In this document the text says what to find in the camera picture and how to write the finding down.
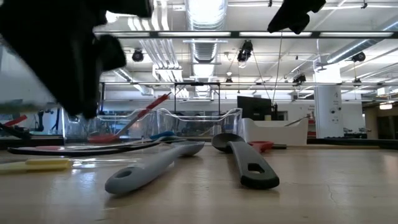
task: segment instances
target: red utensil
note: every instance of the red utensil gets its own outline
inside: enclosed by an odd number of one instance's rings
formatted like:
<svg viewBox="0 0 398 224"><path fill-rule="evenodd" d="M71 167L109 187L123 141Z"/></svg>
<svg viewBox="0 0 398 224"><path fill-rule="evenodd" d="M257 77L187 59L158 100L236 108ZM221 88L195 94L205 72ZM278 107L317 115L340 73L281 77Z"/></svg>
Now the red utensil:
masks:
<svg viewBox="0 0 398 224"><path fill-rule="evenodd" d="M266 150L272 149L272 147L274 146L274 143L270 141L253 141L249 142L248 144L251 145L258 152L265 152Z"/></svg>
<svg viewBox="0 0 398 224"><path fill-rule="evenodd" d="M26 119L27 119L27 116L26 116L26 115L22 115L22 116L20 116L20 117L17 118L17 119L13 119L12 121L8 121L8 122L5 123L4 125L7 126L7 127L11 127L11 126L13 126L13 125L16 125L16 124L18 124L18 123L23 122L23 121L26 120Z"/></svg>
<svg viewBox="0 0 398 224"><path fill-rule="evenodd" d="M100 134L98 136L92 136L88 138L88 142L90 143L110 143L113 142L119 137L124 134L135 122L137 122L140 118L145 116L148 112L150 112L153 108L155 108L157 105L161 104L163 101L167 100L169 98L169 94L164 94L163 96L159 97L156 99L153 103L148 105L145 110L141 111L135 118L133 118L125 127L122 128L122 130L118 131L116 134Z"/></svg>

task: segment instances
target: clear plastic container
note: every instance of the clear plastic container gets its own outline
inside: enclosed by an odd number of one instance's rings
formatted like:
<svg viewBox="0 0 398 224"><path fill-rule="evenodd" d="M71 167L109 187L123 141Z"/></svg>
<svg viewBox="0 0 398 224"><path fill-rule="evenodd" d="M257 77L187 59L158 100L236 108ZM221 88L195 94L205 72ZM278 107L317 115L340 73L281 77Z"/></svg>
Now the clear plastic container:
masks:
<svg viewBox="0 0 398 224"><path fill-rule="evenodd" d="M232 109L221 116L177 116L167 109L157 110L159 132L173 131L187 138L211 138L220 133L238 134L242 109Z"/></svg>
<svg viewBox="0 0 398 224"><path fill-rule="evenodd" d="M103 115L85 120L81 116L69 116L63 111L63 130L66 143L87 142L87 138L97 134L116 134L120 129L135 118L142 110L134 110L125 116ZM130 141L149 138L157 134L156 112L150 111L135 122L120 139Z"/></svg>

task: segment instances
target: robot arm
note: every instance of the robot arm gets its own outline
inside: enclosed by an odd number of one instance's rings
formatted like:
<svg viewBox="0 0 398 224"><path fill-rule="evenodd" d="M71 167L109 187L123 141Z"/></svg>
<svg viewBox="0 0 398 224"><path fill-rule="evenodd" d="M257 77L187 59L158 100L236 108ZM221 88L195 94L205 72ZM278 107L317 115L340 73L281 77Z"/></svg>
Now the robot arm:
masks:
<svg viewBox="0 0 398 224"><path fill-rule="evenodd" d="M95 36L106 11L150 17L152 0L4 0L0 33L6 44L49 89L70 115L96 116L104 71L123 67L117 38Z"/></svg>

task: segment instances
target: wooden table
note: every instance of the wooden table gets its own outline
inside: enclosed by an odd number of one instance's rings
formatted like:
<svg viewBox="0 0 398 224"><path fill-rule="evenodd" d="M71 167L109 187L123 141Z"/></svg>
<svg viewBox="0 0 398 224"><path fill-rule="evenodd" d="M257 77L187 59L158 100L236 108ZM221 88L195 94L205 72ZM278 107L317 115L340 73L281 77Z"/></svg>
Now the wooden table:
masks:
<svg viewBox="0 0 398 224"><path fill-rule="evenodd" d="M281 181L273 190L242 188L233 156L210 146L121 198L104 191L121 167L0 175L0 223L398 222L397 151L289 149L265 157Z"/></svg>

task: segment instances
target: yellow object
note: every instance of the yellow object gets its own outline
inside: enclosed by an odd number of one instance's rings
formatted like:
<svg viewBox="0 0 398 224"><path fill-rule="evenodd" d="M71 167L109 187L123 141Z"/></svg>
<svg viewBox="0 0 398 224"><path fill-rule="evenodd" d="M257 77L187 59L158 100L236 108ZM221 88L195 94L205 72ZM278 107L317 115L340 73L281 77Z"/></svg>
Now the yellow object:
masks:
<svg viewBox="0 0 398 224"><path fill-rule="evenodd" d="M65 170L72 167L68 159L30 159L25 162L0 164L0 173Z"/></svg>

